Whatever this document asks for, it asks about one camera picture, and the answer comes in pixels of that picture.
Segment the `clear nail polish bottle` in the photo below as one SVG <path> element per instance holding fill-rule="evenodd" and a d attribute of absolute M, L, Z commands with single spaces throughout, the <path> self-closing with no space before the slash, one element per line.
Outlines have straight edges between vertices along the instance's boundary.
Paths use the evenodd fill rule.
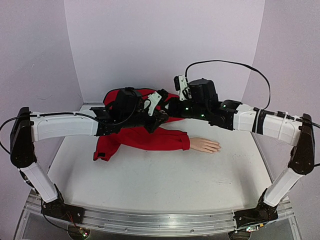
<path fill-rule="evenodd" d="M 161 119 L 164 120 L 165 122 L 169 119 L 169 116 L 165 111 L 161 110 L 159 113 L 160 113 Z"/>

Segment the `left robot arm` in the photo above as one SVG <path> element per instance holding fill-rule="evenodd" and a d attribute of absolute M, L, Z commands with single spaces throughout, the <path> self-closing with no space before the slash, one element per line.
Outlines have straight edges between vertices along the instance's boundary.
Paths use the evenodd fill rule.
<path fill-rule="evenodd" d="M 84 209 L 65 203 L 56 184 L 37 162 L 35 142 L 68 136 L 107 136 L 133 127 L 144 127 L 152 133 L 168 119 L 156 109 L 167 97 L 164 89 L 144 98 L 136 89 L 126 87 L 118 91 L 115 101 L 92 107 L 92 115 L 80 111 L 40 113 L 21 108 L 10 133 L 10 160 L 23 180 L 40 195 L 41 213 L 80 223 Z"/>

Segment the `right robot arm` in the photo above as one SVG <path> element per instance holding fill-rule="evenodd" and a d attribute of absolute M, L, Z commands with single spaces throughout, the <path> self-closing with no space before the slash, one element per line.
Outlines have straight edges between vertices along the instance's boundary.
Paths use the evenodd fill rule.
<path fill-rule="evenodd" d="M 291 116 L 236 100 L 219 101 L 214 82 L 204 78 L 187 82 L 184 76 L 176 76 L 174 84 L 179 96 L 170 98 L 162 106 L 169 116 L 203 120 L 211 126 L 251 132 L 292 146 L 286 169 L 262 194 L 257 209 L 275 208 L 302 176 L 313 171 L 315 140 L 310 115 Z"/>

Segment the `red jacket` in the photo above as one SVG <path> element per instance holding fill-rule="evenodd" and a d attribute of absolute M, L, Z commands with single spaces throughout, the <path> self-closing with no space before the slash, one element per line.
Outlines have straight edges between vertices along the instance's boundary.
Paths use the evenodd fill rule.
<path fill-rule="evenodd" d="M 145 151 L 185 151 L 190 149 L 190 138 L 184 131 L 161 127 L 153 133 L 144 127 L 123 128 L 119 133 L 98 138 L 93 160 L 109 161 L 121 145 Z"/>

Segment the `mannequin hand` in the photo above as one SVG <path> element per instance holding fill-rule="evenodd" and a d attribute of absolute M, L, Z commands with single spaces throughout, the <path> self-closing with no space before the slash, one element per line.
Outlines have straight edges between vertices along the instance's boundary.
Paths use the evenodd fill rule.
<path fill-rule="evenodd" d="M 192 137 L 189 139 L 189 141 L 190 149 L 195 151 L 214 154 L 218 153 L 221 150 L 221 146 L 218 142 L 211 141 L 209 139 Z"/>

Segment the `aluminium table front rail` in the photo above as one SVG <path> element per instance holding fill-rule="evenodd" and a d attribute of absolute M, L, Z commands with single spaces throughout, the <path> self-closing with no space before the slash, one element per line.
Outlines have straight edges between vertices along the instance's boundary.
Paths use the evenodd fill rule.
<path fill-rule="evenodd" d="M 148 237 L 185 237 L 214 235 L 228 232 L 254 232 L 267 224 L 294 216 L 288 199 L 277 208 L 259 213 L 257 209 L 227 210 L 202 213 L 133 213 L 97 208 L 83 208 L 64 203 L 61 199 L 51 203 L 41 201 L 31 192 L 26 201 L 27 210 L 34 210 L 73 227 L 101 230 L 114 234 Z"/>

